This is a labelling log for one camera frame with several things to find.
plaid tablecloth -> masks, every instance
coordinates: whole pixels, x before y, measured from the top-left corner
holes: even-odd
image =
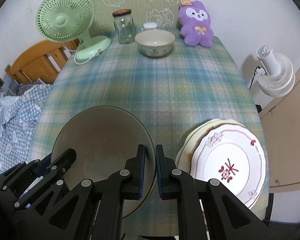
[[[234,119],[256,134],[264,147],[260,119],[240,71],[214,37],[213,47],[185,46],[177,29],[175,45],[166,57],[148,58],[137,44],[112,44],[100,57],[76,65],[71,57],[41,111],[29,160],[52,151],[62,127],[92,106],[117,106],[134,114],[148,129],[154,144],[163,144],[176,158],[186,136],[212,118]],[[268,165],[262,193],[253,206],[257,213],[268,203]],[[145,236],[178,234],[176,201],[161,201],[158,191],[123,220],[122,233]]]

beige cabinet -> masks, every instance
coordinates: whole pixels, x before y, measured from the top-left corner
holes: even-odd
[[[261,122],[269,158],[270,192],[300,189],[300,81]]]

white wall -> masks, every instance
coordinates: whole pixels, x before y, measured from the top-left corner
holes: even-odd
[[[7,64],[42,40],[34,17],[43,0],[7,0],[0,9],[0,77]],[[300,67],[300,12],[292,0],[201,0],[210,12],[211,27],[241,69],[248,84],[258,62],[258,47],[267,44]],[[258,86],[255,103],[271,100]]]
[[[274,194],[271,220],[300,223],[300,190]]]

purple plush toy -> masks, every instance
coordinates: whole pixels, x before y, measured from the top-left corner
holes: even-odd
[[[210,28],[210,15],[200,1],[193,1],[192,6],[180,5],[178,20],[182,24],[181,35],[188,46],[212,46],[213,31]]]

orange tag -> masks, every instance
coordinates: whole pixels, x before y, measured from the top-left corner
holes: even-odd
[[[185,6],[185,5],[192,5],[191,1],[190,0],[180,0],[180,3],[182,6]]]

